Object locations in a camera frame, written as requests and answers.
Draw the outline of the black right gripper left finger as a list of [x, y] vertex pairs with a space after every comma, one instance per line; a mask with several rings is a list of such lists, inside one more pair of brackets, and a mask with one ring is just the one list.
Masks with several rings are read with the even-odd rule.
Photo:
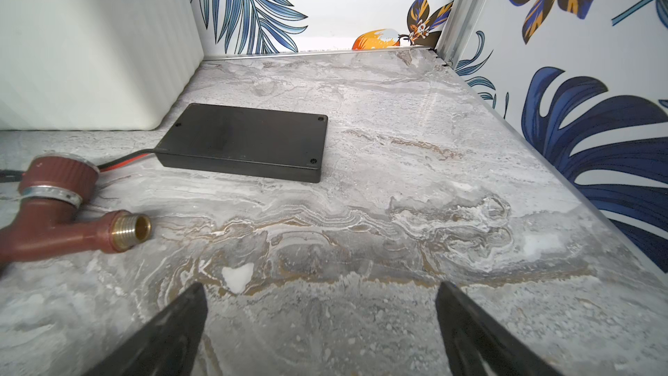
[[190, 375], [202, 339], [208, 306], [196, 282], [88, 375]]

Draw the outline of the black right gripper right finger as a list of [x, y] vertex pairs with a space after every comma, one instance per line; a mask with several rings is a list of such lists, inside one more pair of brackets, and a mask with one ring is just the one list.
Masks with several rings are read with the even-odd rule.
[[468, 295], [443, 281], [435, 300], [453, 375], [558, 375]]

